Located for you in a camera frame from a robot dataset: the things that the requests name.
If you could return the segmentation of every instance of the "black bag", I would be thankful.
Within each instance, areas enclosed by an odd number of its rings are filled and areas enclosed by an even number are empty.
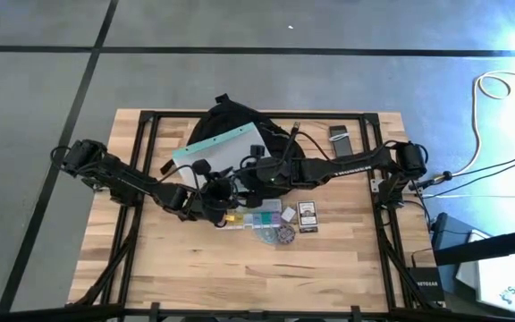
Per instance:
[[[283,150],[287,146],[290,137],[287,131],[276,125],[264,114],[231,101],[227,94],[216,97],[215,102],[217,105],[200,117],[198,124],[196,124],[190,135],[188,145],[212,138],[247,123],[254,123],[272,157],[282,157]],[[293,142],[290,145],[285,158],[293,157],[305,157],[303,150],[297,142]],[[173,161],[170,160],[160,170],[163,174],[166,174],[172,166]],[[256,197],[260,199],[277,198],[289,191],[287,189],[266,186],[255,176],[255,171],[241,172],[241,181],[246,188],[254,191]]]

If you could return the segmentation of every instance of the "gray floor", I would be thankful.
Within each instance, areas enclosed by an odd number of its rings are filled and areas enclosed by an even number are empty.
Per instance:
[[[0,45],[92,45],[107,6],[0,1]],[[106,45],[515,49],[515,1],[121,0]],[[88,58],[0,54],[0,296]],[[430,172],[456,170],[474,149],[472,80],[501,69],[515,71],[515,58],[101,55],[72,138],[106,141],[120,107],[209,108],[228,92],[258,109],[400,111]],[[478,101],[478,167],[515,157],[512,86],[506,101]],[[515,194],[515,169],[458,193]],[[61,174],[13,309],[64,304],[91,198]],[[515,231],[515,199],[427,205],[489,233]]]

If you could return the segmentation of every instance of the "wooden table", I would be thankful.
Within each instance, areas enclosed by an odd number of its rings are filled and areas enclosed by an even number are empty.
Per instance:
[[[127,163],[139,112],[118,110],[108,142],[109,152]],[[379,117],[383,140],[407,139],[399,113],[380,113]],[[159,168],[173,150],[186,145],[197,121],[160,121],[151,175],[160,176]],[[293,120],[274,121],[287,131],[293,125]],[[313,136],[330,156],[330,125],[345,124],[353,150],[362,150],[357,121],[300,121],[301,130]],[[142,147],[147,138],[148,127]],[[308,157],[321,157],[306,138],[298,137],[298,142]],[[142,150],[139,165],[143,164],[145,148]],[[176,174],[172,179],[178,182],[180,177]],[[347,311],[351,305],[359,305],[364,312],[386,312],[367,175],[335,178],[313,191],[292,191],[283,197],[283,204],[295,207],[298,200],[316,202],[319,232],[298,233],[292,244],[274,246],[249,229],[217,231],[208,222],[180,222],[146,198],[127,307],[147,309],[151,302],[159,301],[165,309]],[[118,209],[109,201],[108,192],[96,194],[69,301],[78,300],[106,266]],[[423,211],[408,204],[398,211],[398,217],[405,259],[410,263],[412,251],[431,247]],[[435,265],[432,251],[416,256],[420,266]],[[393,265],[391,268],[397,305],[401,306],[398,275]],[[116,301],[119,283],[117,276],[112,301]]]

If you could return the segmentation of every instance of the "black smartphone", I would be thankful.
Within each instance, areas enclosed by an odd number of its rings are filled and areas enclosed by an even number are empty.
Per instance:
[[[329,137],[334,138],[337,135],[347,133],[345,125],[335,125],[329,127]],[[350,146],[349,136],[345,136],[339,140],[331,141],[335,157],[345,157],[353,154],[353,148]]]

